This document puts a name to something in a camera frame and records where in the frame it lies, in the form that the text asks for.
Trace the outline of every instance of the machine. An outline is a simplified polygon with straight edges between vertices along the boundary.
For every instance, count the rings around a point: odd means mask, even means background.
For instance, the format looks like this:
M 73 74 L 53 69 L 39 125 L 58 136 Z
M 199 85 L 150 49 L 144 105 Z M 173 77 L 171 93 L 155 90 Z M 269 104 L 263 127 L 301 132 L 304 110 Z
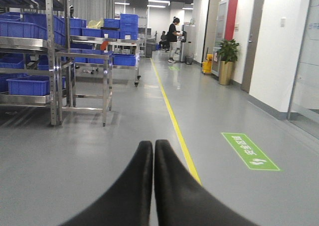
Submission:
M 193 55 L 193 39 L 195 35 L 195 25 L 185 24 L 182 25 L 181 30 L 183 31 L 183 36 L 181 37 L 180 49 L 179 49 L 179 61 L 185 62 L 186 56 Z

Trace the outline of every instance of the glass wall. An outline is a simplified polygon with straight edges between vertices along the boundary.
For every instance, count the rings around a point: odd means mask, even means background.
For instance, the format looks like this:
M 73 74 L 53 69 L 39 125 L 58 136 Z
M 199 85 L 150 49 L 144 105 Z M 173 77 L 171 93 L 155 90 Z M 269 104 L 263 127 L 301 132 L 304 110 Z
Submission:
M 289 120 L 319 138 L 319 0 L 311 0 Z

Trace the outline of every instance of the curtain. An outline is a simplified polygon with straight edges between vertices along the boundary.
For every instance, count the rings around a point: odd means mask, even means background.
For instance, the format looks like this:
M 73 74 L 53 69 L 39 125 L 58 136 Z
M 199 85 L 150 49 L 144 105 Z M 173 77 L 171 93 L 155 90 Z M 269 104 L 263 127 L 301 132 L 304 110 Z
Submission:
M 74 7 L 74 17 L 77 18 L 99 20 L 114 15 L 114 0 L 71 0 L 70 5 Z

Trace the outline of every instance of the trash can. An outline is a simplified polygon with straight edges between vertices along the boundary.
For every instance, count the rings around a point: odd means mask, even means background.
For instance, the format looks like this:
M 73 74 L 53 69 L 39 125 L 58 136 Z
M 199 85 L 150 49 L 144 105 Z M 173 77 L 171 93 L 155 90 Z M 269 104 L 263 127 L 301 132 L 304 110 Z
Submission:
M 186 57 L 185 57 L 185 63 L 186 63 L 187 65 L 191 65 L 191 64 L 193 63 L 193 57 L 191 57 L 191 56 L 186 56 Z
M 156 46 L 155 43 L 146 43 L 145 57 L 151 58 L 153 54 L 153 45 Z

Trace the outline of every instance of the wall switch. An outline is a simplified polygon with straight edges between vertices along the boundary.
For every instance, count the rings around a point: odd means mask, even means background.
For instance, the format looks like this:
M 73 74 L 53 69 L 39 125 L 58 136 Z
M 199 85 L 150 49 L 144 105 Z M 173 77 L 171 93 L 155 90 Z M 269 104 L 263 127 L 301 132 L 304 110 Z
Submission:
M 286 25 L 286 18 L 283 17 L 283 18 L 280 18 L 280 27 L 285 27 Z

